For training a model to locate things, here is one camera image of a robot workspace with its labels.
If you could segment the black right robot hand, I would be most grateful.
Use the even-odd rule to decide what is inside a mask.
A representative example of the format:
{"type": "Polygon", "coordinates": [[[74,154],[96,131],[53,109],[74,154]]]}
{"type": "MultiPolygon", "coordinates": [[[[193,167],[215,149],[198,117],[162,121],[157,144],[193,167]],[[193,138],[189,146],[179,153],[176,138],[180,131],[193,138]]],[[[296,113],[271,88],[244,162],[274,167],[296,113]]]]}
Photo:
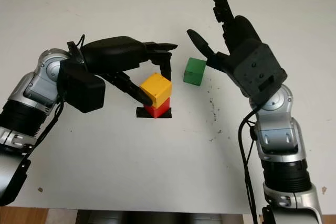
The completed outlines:
{"type": "MultiPolygon", "coordinates": [[[[244,16],[234,16],[228,0],[213,0],[213,12],[218,23],[222,24],[223,38],[230,54],[247,39],[261,41],[250,21],[244,16]]],[[[192,29],[187,30],[194,46],[206,57],[206,65],[219,70],[227,71],[226,60],[229,57],[221,52],[215,53],[208,45],[208,42],[192,29]]]]}

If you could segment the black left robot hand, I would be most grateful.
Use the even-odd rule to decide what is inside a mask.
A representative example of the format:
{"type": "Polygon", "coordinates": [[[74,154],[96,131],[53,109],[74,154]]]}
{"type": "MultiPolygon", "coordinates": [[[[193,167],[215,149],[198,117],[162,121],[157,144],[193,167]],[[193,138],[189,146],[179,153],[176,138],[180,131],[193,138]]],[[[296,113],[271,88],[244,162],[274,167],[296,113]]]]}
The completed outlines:
{"type": "Polygon", "coordinates": [[[88,71],[99,75],[138,102],[152,106],[153,101],[125,73],[150,61],[160,67],[163,77],[171,80],[171,51],[178,45],[140,42],[128,36],[100,39],[80,48],[88,71]]]}

